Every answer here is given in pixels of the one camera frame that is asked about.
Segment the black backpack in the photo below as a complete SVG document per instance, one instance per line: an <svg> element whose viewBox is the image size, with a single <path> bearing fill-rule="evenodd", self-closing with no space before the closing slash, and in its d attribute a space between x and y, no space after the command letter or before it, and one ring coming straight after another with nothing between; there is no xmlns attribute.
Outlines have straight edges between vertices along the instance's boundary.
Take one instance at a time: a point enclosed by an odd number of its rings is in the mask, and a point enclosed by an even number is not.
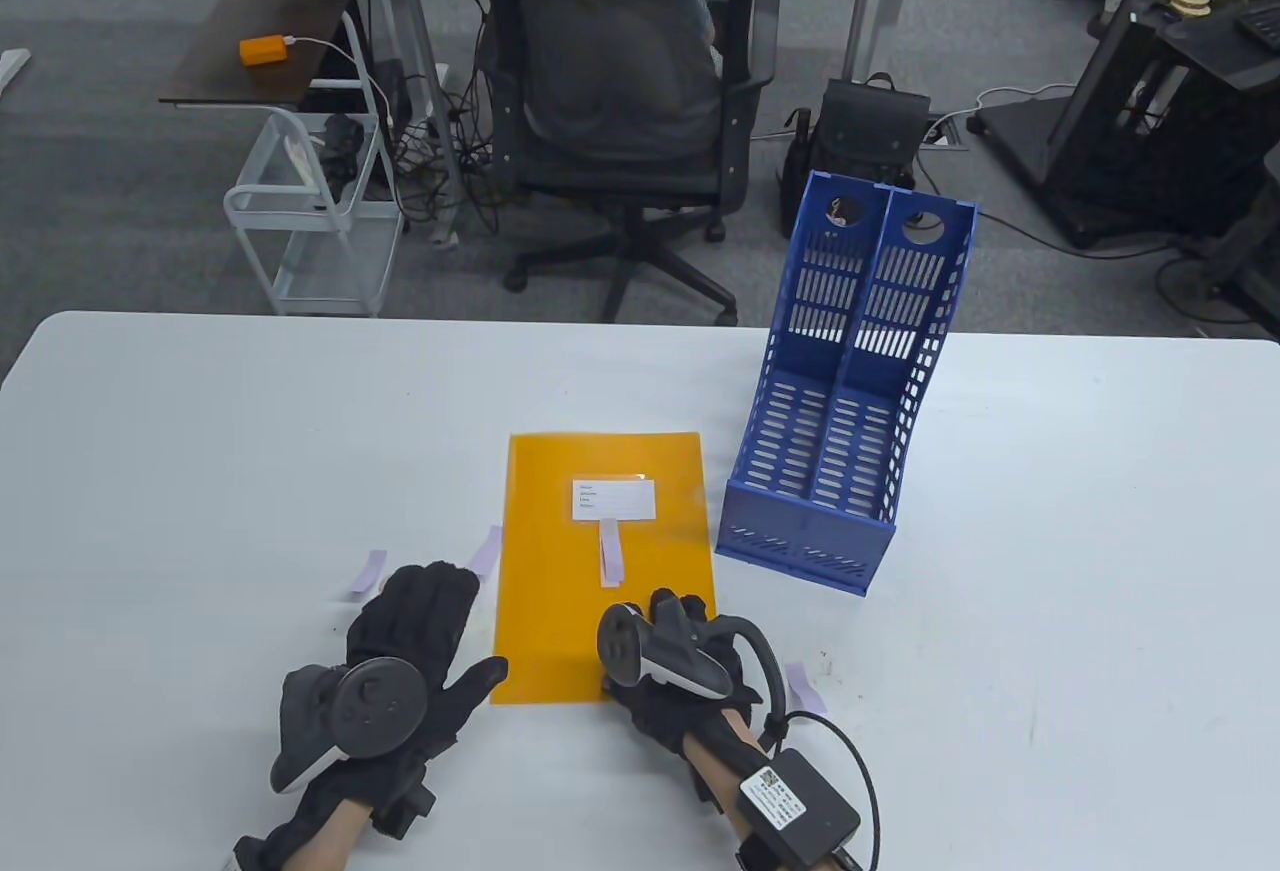
<svg viewBox="0 0 1280 871"><path fill-rule="evenodd" d="M874 88L872 81L886 81L888 88ZM914 190L911 161L929 127L927 95L896 90L890 76L878 72L867 85L828 81L818 127L813 131L812 114L809 108L796 108L786 122L787 127L795 122L795 136L780 175L778 231L783 237L791 237L809 172L861 177Z"/></svg>

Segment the chair base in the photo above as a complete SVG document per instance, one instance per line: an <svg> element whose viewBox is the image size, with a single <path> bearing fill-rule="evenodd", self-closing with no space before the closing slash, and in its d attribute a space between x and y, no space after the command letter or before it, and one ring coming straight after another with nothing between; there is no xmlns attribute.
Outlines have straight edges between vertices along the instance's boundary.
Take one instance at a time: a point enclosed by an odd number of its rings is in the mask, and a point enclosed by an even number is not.
<svg viewBox="0 0 1280 871"><path fill-rule="evenodd" d="M682 286L698 291L705 298L712 298L723 309L716 319L722 327L735 327L737 324L737 300L730 291L718 286L716 281L699 272L692 264L668 248L668 241L686 234L695 228L703 228L703 234L708 241L724 240L724 225L719 213L713 208L695 208L691 211L671 214L645 222L644 210L640 208L623 208L622 222L617 231L609 234L596 234L585 241L562 245L558 248L544 248L529 251L516 257L516 264L511 272L503 277L502 286L508 291L525 291L529 286L529 269L540 266L553 266L553 264L575 263L575 260L589 260L591 257L617 257L618 264L613 270L613 281L609 282L609 292L604 298L604 307L600 310L600 322L611 324L617 322L618 310L622 307L622 296L626 295L627 284L635 277L636 268L641 263L652 264L659 272L676 278Z"/></svg>

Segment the mesh chair back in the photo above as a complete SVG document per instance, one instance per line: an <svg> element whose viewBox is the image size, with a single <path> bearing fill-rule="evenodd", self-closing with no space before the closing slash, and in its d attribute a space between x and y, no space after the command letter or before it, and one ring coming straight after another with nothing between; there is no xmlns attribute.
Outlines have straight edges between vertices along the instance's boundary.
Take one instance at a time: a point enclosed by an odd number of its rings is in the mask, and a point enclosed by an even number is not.
<svg viewBox="0 0 1280 871"><path fill-rule="evenodd" d="M539 138L595 161L716 147L728 63L709 0L490 3L499 70L520 81Z"/></svg>

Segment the yellow folder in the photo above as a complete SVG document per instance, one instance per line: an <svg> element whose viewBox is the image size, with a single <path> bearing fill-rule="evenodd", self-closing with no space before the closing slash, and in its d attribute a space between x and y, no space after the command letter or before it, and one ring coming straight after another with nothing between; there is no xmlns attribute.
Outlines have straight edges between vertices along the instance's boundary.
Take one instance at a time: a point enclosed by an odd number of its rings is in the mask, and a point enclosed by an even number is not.
<svg viewBox="0 0 1280 871"><path fill-rule="evenodd" d="M620 520L625 580L603 587L600 528L573 520L573 482L652 479L655 520ZM716 614L703 451L684 435L516 435L507 468L494 651L511 675L495 704L600 701L600 615L658 588Z"/></svg>

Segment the lavender paper strip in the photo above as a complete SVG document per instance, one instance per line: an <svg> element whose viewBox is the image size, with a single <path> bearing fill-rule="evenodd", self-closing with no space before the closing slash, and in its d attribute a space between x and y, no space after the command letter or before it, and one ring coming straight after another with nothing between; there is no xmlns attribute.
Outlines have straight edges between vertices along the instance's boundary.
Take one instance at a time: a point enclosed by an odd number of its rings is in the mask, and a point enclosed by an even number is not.
<svg viewBox="0 0 1280 871"><path fill-rule="evenodd" d="M498 557L502 556L502 528L497 524L489 528L489 537L484 539L484 543L476 548L475 555L471 556L471 564L467 565L480 580L489 578L493 574L493 569L498 565Z"/></svg>
<svg viewBox="0 0 1280 871"><path fill-rule="evenodd" d="M800 661L791 661L787 663L786 671L787 684L791 685L791 693L796 696L800 707L814 715L827 713L827 702L822 699L822 694L809 683L809 676L804 672L804 665Z"/></svg>
<svg viewBox="0 0 1280 871"><path fill-rule="evenodd" d="M370 551L369 560L365 561L365 570L356 575L356 579L347 588L352 596L365 596L370 592L378 579L383 576L383 569L387 566L387 552L385 551Z"/></svg>
<svg viewBox="0 0 1280 871"><path fill-rule="evenodd" d="M613 517L603 517L600 519L600 585L621 588L626 579L627 569L622 560L618 523Z"/></svg>

